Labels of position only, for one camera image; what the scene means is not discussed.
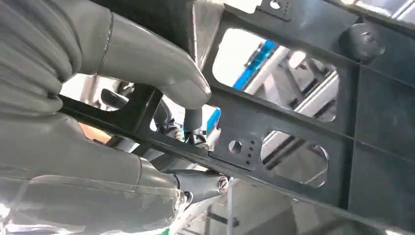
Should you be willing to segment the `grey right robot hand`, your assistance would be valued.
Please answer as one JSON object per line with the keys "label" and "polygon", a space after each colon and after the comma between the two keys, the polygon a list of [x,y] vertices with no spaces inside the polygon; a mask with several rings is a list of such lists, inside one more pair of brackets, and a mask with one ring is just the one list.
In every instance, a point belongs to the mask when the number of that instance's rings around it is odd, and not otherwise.
{"label": "grey right robot hand", "polygon": [[89,0],[0,3],[0,220],[10,232],[81,235],[169,227],[187,201],[225,192],[227,177],[161,173],[137,155],[89,140],[63,113],[74,74],[143,83],[183,107],[210,87],[191,57]]}

